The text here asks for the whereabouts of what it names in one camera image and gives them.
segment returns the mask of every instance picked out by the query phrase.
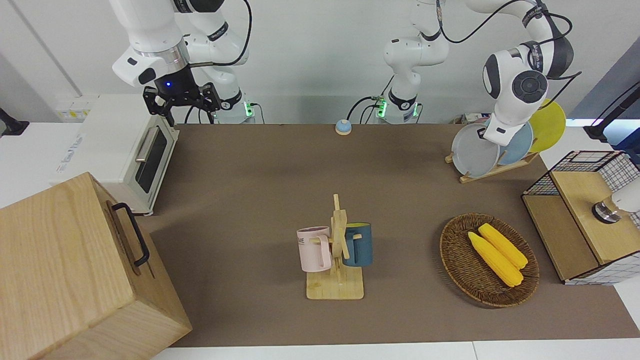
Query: woven basket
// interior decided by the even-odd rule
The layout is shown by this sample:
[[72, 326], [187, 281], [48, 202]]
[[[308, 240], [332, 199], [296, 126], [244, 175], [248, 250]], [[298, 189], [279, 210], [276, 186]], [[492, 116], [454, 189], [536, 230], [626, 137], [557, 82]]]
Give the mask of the woven basket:
[[[506, 286], [471, 246], [468, 231], [479, 234], [478, 227], [491, 224], [529, 260], [520, 271], [522, 284]], [[538, 288], [540, 270], [529, 244], [507, 223], [485, 214], [469, 213], [457, 216], [442, 230], [440, 257], [447, 273], [462, 291], [473, 299], [492, 307], [509, 307], [525, 302]]]

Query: plate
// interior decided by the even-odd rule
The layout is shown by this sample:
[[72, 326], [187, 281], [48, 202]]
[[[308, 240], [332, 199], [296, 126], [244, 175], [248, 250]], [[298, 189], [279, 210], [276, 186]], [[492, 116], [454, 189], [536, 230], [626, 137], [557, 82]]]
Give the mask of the plate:
[[[510, 288], [484, 262], [471, 245], [468, 231], [477, 234], [478, 227], [491, 224], [529, 260], [520, 271], [522, 284]], [[472, 299], [492, 307], [509, 307], [528, 300], [538, 288], [540, 268], [529, 244], [509, 224], [491, 215], [467, 213], [451, 219], [440, 235], [440, 258], [449, 277]]]
[[[545, 99], [542, 105], [546, 105], [549, 101]], [[546, 108], [533, 113], [529, 123], [533, 129], [533, 137], [537, 139], [529, 151], [540, 152], [547, 150], [560, 140], [566, 127], [566, 116], [562, 107], [554, 101]]]
[[503, 152], [507, 153], [498, 161], [498, 165], [509, 165], [522, 160], [531, 149], [531, 144], [533, 144], [533, 128], [527, 122], [516, 135], [513, 135], [509, 145], [500, 147], [501, 156]]
[[463, 175], [468, 172], [469, 177], [481, 177], [498, 162], [500, 145], [480, 138], [478, 131], [484, 130], [484, 124], [469, 124], [458, 131], [453, 139], [453, 164]]

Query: wooden box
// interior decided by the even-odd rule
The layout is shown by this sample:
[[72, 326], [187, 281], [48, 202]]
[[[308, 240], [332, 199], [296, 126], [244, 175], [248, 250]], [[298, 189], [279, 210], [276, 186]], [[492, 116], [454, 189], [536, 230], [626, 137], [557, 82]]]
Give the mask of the wooden box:
[[151, 237], [114, 205], [85, 173], [0, 209], [0, 359], [150, 359], [191, 330]]
[[550, 179], [558, 195], [522, 198], [560, 280], [582, 283], [576, 280], [599, 277], [591, 282], [615, 283], [622, 271], [612, 265], [624, 265], [625, 276], [635, 276], [632, 255], [640, 251], [638, 228], [629, 217], [604, 224], [591, 213], [593, 204], [611, 195], [602, 176], [598, 172], [551, 172]]

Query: green status light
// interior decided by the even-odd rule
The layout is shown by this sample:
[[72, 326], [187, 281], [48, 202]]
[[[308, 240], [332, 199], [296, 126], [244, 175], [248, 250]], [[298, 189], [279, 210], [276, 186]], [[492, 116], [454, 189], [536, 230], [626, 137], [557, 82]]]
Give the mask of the green status light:
[[382, 100], [382, 103], [378, 106], [378, 117], [384, 118], [387, 113], [387, 101]]
[[249, 105], [246, 101], [244, 102], [244, 112], [246, 113], [247, 117], [253, 116], [253, 107]]

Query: oven handle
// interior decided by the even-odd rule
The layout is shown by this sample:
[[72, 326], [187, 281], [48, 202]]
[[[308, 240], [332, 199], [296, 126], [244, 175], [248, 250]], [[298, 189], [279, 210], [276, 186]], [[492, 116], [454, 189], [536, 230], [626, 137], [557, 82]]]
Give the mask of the oven handle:
[[149, 154], [151, 153], [151, 148], [153, 148], [154, 142], [156, 142], [158, 132], [160, 132], [159, 126], [154, 126], [147, 130], [147, 135], [145, 135], [145, 139], [142, 141], [142, 146], [136, 155], [137, 163], [147, 162]]

